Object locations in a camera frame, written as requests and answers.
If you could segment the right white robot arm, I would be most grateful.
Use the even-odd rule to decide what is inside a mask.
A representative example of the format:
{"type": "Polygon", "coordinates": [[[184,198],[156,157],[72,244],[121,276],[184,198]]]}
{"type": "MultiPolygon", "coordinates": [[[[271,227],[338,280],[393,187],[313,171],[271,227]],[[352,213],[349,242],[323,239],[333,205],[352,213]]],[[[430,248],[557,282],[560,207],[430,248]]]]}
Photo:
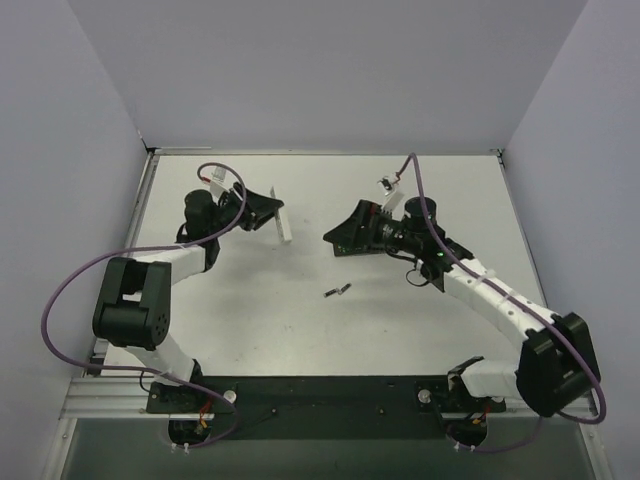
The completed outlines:
{"type": "Polygon", "coordinates": [[[423,285],[466,304],[515,348],[515,362],[477,356],[451,369],[451,393],[464,399],[520,399],[538,415],[551,417],[587,392],[599,391],[601,374],[586,321],[543,307],[499,280],[446,235],[431,198],[406,201],[399,220],[381,205],[361,200],[323,239],[338,255],[384,253],[410,262],[423,285]]]}

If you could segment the black tv remote control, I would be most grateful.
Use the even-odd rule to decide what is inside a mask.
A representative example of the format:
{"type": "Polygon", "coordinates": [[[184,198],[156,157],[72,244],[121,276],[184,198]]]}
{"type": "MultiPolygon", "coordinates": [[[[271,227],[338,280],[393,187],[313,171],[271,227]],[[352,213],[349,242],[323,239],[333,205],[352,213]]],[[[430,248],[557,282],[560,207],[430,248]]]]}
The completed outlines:
{"type": "Polygon", "coordinates": [[[354,257],[354,256],[366,256],[366,255],[380,255],[384,250],[374,247],[345,247],[341,245],[333,246],[333,254],[336,258],[340,257],[354,257]]]}

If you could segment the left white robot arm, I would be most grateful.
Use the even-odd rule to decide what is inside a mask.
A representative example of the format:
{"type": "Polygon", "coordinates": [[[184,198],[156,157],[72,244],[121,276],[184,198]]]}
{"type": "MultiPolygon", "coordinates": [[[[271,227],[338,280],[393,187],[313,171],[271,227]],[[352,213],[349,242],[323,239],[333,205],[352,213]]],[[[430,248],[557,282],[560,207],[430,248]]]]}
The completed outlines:
{"type": "Polygon", "coordinates": [[[92,320],[94,335],[150,368],[159,392],[169,392],[179,409],[199,408],[205,398],[200,366],[169,333],[172,287],[211,270],[220,253],[220,231],[256,231],[274,220],[286,232],[283,208],[282,200],[239,182],[230,189],[218,185],[212,192],[188,193],[174,249],[108,261],[92,320]]]}

